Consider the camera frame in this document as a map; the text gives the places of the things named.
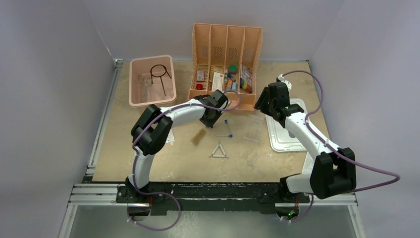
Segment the clear test tube rack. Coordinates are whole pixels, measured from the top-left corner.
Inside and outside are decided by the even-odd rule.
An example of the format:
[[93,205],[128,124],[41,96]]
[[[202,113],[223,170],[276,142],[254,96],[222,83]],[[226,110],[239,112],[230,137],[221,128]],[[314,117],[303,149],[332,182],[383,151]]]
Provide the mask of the clear test tube rack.
[[243,139],[252,143],[258,144],[260,142],[261,130],[263,127],[264,118],[256,115],[248,115],[245,134]]

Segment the clay pipe triangle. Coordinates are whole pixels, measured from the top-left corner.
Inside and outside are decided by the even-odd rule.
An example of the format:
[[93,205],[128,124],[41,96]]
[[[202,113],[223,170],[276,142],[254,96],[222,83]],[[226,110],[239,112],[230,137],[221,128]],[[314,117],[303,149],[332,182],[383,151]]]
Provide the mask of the clay pipe triangle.
[[224,146],[220,142],[218,142],[218,144],[212,150],[209,158],[228,159],[229,157],[227,156]]

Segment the black tripod ring stand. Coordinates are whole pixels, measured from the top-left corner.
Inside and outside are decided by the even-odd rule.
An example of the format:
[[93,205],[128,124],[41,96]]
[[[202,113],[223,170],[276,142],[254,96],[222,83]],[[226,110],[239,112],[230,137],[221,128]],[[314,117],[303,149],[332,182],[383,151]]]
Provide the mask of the black tripod ring stand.
[[[163,72],[162,74],[160,74],[160,75],[155,75],[155,74],[154,74],[154,72],[153,72],[153,70],[154,70],[156,67],[162,67],[162,68],[164,69],[164,72]],[[154,78],[154,77],[156,77],[156,78],[159,78],[159,79],[160,79],[160,82],[161,82],[161,86],[162,86],[162,90],[163,90],[164,96],[166,96],[166,90],[165,90],[164,83],[163,83],[163,77],[164,77],[165,75],[167,75],[170,79],[172,79],[172,76],[169,74],[169,72],[168,72],[168,70],[167,70],[166,66],[165,66],[165,65],[163,65],[163,64],[156,64],[156,65],[152,66],[152,67],[151,67],[151,69],[150,69],[150,75],[151,75],[151,78],[152,78],[152,83],[154,83],[154,81],[153,81],[153,78]]]

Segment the white plastic packet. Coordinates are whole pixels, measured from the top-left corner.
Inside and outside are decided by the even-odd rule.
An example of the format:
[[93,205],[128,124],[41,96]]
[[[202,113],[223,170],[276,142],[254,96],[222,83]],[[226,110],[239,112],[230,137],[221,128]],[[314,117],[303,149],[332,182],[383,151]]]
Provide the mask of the white plastic packet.
[[175,139],[174,139],[174,135],[173,135],[173,130],[171,129],[169,131],[168,137],[166,139],[166,143],[173,144],[174,141],[175,141]]

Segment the small glass beaker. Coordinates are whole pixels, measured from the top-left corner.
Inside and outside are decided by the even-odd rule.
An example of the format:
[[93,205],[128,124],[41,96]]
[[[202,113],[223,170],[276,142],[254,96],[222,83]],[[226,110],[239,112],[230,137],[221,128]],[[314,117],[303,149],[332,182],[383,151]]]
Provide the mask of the small glass beaker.
[[152,86],[152,78],[149,74],[141,74],[138,76],[138,82],[140,85],[142,85],[145,88],[149,88]]

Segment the metal crucible tongs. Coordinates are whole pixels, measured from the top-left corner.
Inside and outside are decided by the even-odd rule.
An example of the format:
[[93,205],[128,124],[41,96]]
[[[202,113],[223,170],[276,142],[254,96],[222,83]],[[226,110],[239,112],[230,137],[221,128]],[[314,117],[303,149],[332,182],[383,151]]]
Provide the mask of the metal crucible tongs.
[[149,100],[149,85],[147,83],[140,84],[142,92],[142,103],[146,103]]

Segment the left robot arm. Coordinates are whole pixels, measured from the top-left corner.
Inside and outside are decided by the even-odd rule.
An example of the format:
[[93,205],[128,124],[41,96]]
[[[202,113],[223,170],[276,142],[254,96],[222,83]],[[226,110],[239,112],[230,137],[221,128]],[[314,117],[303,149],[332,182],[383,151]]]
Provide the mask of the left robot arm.
[[199,121],[205,128],[212,128],[230,104],[228,97],[216,90],[211,95],[199,95],[175,106],[147,106],[131,129],[135,157],[132,172],[127,177],[131,185],[128,196],[136,203],[146,200],[145,186],[150,182],[154,157],[166,144],[173,127]]

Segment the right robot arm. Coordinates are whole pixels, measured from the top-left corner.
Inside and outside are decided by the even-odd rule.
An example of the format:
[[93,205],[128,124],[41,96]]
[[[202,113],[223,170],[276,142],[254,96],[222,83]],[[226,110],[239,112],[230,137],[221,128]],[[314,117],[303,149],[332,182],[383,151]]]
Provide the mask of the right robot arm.
[[281,200],[289,202],[298,193],[325,199],[356,188],[354,152],[331,142],[308,119],[303,108],[290,103],[286,83],[275,82],[265,87],[254,108],[272,117],[295,136],[314,159],[310,174],[280,179],[278,195]]

